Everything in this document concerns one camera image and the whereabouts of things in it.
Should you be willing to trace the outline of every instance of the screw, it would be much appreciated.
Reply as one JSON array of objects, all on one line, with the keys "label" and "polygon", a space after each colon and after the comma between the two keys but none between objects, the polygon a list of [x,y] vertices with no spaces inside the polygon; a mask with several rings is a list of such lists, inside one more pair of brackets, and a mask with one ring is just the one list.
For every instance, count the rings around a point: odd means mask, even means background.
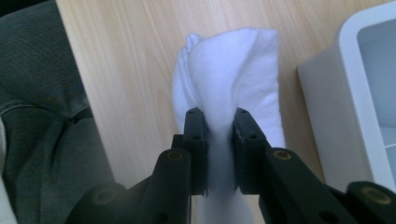
[{"label": "screw", "polygon": [[291,155],[285,151],[278,150],[278,151],[275,151],[273,155],[282,161],[287,161],[287,160],[291,159]]},{"label": "screw", "polygon": [[168,158],[169,161],[179,161],[183,158],[183,154],[181,154],[181,152],[178,151],[173,151],[173,152],[169,152],[166,155],[166,158]]},{"label": "screw", "polygon": [[380,204],[392,203],[392,199],[388,196],[388,194],[382,192],[379,189],[365,187],[361,190],[361,192],[367,199],[370,199],[375,203],[380,203]]}]

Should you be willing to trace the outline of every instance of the wooden surface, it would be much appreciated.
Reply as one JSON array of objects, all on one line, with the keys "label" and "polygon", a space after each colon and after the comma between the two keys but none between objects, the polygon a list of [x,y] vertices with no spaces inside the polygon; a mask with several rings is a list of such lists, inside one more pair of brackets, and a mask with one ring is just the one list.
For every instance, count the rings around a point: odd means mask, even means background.
[{"label": "wooden surface", "polygon": [[241,27],[280,32],[279,99],[287,145],[323,180],[296,68],[330,46],[337,27],[354,12],[385,2],[57,1],[113,173],[127,187],[151,174],[177,133],[172,72],[184,37]]}]

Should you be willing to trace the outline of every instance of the white container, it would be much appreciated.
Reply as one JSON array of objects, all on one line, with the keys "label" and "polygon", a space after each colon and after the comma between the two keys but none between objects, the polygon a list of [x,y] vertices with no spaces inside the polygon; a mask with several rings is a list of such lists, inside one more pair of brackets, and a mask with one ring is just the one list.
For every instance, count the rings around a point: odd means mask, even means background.
[{"label": "white container", "polygon": [[396,192],[396,2],[350,17],[298,71],[326,183]]}]

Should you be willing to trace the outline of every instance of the bolt hole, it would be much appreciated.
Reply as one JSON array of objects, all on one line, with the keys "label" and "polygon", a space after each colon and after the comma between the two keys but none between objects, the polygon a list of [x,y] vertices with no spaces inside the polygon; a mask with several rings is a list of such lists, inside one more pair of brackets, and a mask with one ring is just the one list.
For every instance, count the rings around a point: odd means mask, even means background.
[{"label": "bolt hole", "polygon": [[275,151],[274,156],[282,161],[287,161],[287,160],[291,159],[291,155],[289,153],[287,153],[285,151],[280,151],[280,150]]},{"label": "bolt hole", "polygon": [[181,152],[178,151],[173,151],[168,153],[166,157],[168,158],[169,161],[178,161],[183,158],[183,154],[181,154]]},{"label": "bolt hole", "polygon": [[166,213],[157,213],[152,218],[152,223],[161,224],[169,220],[169,216]]},{"label": "bolt hole", "polygon": [[366,187],[363,188],[362,193],[367,199],[370,199],[371,201],[379,204],[391,204],[392,199],[388,196],[388,194],[382,192],[379,189],[371,188],[371,187]]},{"label": "bolt hole", "polygon": [[319,217],[327,223],[339,223],[338,217],[328,211],[320,211]]},{"label": "bolt hole", "polygon": [[93,196],[92,201],[95,204],[104,205],[112,202],[117,196],[114,189],[101,189]]}]

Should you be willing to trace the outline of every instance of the folded towel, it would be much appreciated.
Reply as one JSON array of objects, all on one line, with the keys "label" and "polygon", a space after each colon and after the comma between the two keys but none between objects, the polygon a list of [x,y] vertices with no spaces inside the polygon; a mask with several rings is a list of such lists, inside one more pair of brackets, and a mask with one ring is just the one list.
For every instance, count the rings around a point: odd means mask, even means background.
[{"label": "folded towel", "polygon": [[240,29],[210,38],[189,35],[178,54],[173,104],[181,133],[187,110],[198,107],[208,134],[208,197],[198,222],[252,223],[240,190],[233,190],[233,116],[248,110],[273,147],[284,147],[277,84],[277,31]]}]

